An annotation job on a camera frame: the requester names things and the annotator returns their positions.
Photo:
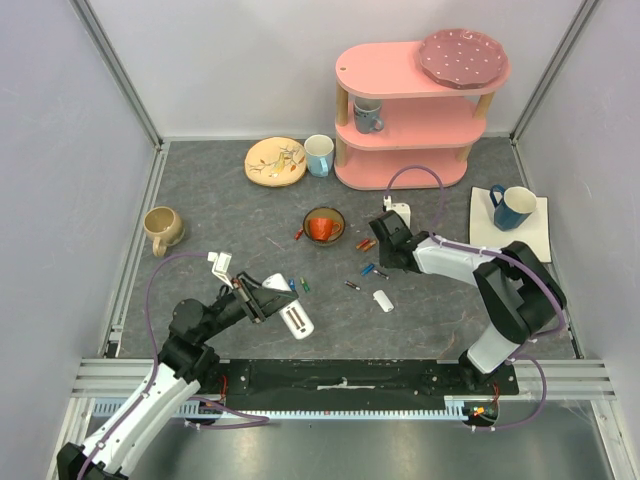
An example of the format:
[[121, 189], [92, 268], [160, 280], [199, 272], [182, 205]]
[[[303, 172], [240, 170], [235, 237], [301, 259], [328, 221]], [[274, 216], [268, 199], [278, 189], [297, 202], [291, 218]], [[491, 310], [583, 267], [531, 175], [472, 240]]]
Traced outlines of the white remote control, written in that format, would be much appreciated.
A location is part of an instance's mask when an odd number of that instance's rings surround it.
[[[291, 289], [281, 273], [267, 277], [262, 282], [262, 286], [286, 293], [294, 293], [294, 290]], [[296, 340], [303, 340], [314, 332], [315, 326], [298, 299], [294, 299], [283, 307], [279, 314]]]

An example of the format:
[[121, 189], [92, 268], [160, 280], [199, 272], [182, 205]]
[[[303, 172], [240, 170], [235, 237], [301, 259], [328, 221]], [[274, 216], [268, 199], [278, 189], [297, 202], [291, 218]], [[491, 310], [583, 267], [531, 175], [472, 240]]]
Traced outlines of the white battery cover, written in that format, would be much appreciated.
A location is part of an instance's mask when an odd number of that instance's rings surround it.
[[389, 313], [394, 310], [393, 303], [383, 290], [375, 291], [373, 293], [373, 299], [385, 313]]

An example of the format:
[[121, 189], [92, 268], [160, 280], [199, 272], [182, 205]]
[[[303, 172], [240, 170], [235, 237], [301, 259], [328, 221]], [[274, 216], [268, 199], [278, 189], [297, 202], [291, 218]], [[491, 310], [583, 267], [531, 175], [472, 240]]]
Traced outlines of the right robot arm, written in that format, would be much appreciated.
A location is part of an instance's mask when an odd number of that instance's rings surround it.
[[379, 263], [439, 275], [475, 286], [489, 326], [459, 358], [454, 375], [467, 392], [483, 392], [495, 372], [527, 341], [551, 335], [553, 319], [563, 327], [566, 296], [531, 248], [514, 241], [487, 249], [447, 240], [430, 232], [413, 234], [401, 216], [386, 211], [369, 222], [379, 243]]

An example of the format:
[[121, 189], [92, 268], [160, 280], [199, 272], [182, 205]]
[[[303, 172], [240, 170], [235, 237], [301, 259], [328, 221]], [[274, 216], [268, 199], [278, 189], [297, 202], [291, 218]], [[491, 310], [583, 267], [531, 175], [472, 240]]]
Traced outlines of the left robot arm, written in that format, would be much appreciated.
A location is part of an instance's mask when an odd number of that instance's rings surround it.
[[216, 276], [223, 286], [213, 304], [187, 299], [176, 305], [169, 337], [151, 370], [116, 413], [82, 444], [60, 449], [60, 479], [127, 479], [179, 407], [221, 381], [220, 357], [206, 342], [237, 322], [247, 318], [259, 324], [277, 314], [295, 339], [313, 333], [315, 325], [282, 274], [263, 282], [244, 272]]

